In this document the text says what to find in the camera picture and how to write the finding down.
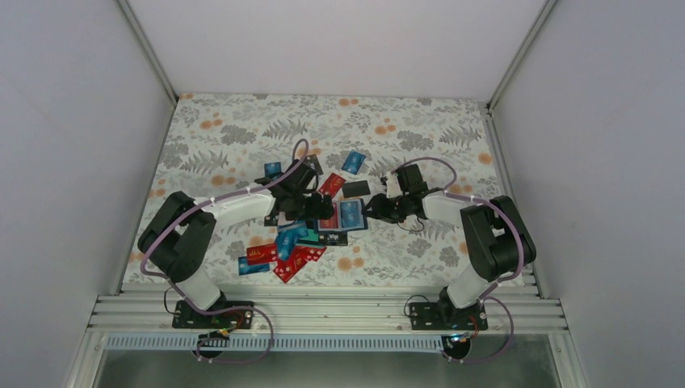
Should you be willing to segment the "dark blue card holder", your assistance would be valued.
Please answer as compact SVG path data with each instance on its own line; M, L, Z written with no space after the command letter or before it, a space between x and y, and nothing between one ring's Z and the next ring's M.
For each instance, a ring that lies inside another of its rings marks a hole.
M350 232L368 229L368 219L364 215L364 200L361 198L332 202L334 215L327 220L314 223L317 232Z

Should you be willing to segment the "blue VIP logo card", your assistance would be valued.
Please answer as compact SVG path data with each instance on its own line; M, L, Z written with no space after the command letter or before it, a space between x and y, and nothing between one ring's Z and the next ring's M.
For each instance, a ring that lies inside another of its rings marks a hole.
M345 200L340 202L341 227L353 230L364 226L363 206L360 200Z

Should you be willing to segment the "red VIP card front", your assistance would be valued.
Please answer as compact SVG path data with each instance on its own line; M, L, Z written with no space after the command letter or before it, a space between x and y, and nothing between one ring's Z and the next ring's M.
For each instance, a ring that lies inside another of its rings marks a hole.
M287 284L307 263L318 261L326 247L296 246L288 259L278 260L273 273Z

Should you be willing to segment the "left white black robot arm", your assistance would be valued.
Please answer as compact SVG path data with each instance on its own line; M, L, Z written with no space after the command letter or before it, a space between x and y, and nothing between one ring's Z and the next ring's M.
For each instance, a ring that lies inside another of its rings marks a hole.
M144 256L141 272L166 280L201 325L218 325L225 316L225 295L202 268L217 222L272 215L288 221L329 219L333 199L310 187L316 177L315 170L297 159L283 174L258 178L236 192L209 198L170 194L137 240ZM156 271L147 270L147 263Z

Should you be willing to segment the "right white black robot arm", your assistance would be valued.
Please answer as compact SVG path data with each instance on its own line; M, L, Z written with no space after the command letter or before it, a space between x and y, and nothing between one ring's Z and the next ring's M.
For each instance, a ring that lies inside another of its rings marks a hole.
M514 280L536 259L536 247L514 200L483 199L429 188L416 164L397 168L385 179L387 191L373 196L364 208L370 218L400 223L419 220L459 222L469 255L468 267L445 286L437 301L439 322L457 329L502 282Z

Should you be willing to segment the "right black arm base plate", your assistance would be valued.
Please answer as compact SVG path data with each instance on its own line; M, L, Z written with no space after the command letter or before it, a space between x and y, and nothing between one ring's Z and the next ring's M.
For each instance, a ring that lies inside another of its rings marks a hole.
M411 302L408 315L414 331L484 331L489 328L485 307L478 303L458 309L438 302Z

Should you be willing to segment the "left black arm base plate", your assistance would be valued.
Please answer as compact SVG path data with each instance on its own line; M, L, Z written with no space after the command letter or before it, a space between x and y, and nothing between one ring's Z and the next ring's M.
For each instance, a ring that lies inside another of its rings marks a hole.
M250 329L254 307L253 302L227 301L219 302L218 309L225 310L237 307L237 310L221 314L200 314L185 301L179 301L174 308L171 326L174 329Z

